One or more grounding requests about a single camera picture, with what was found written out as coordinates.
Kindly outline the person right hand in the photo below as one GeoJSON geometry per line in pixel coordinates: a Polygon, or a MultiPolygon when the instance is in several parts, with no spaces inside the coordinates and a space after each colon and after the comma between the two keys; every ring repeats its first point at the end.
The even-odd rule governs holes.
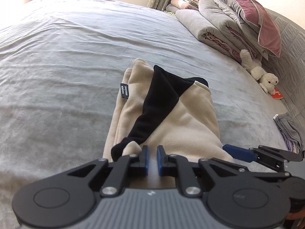
{"type": "Polygon", "coordinates": [[[305,209],[302,209],[299,212],[290,212],[288,213],[286,219],[287,220],[298,220],[305,217],[305,209]]]}

